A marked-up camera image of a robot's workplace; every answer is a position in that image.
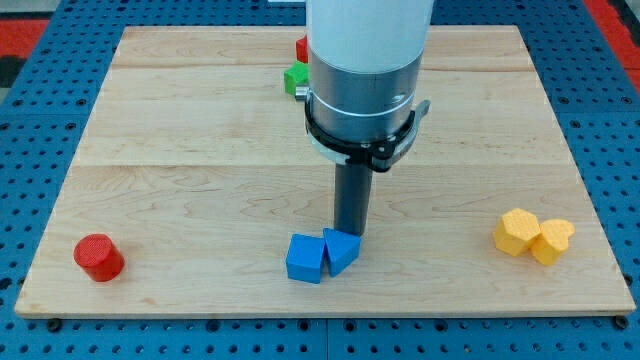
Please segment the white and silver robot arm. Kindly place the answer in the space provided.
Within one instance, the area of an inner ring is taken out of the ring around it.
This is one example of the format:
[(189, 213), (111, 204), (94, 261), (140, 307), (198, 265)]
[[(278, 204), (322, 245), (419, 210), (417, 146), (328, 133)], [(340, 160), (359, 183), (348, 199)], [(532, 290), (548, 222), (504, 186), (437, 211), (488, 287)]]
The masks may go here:
[(429, 103), (416, 86), (434, 0), (308, 0), (306, 129), (338, 165), (386, 172)]

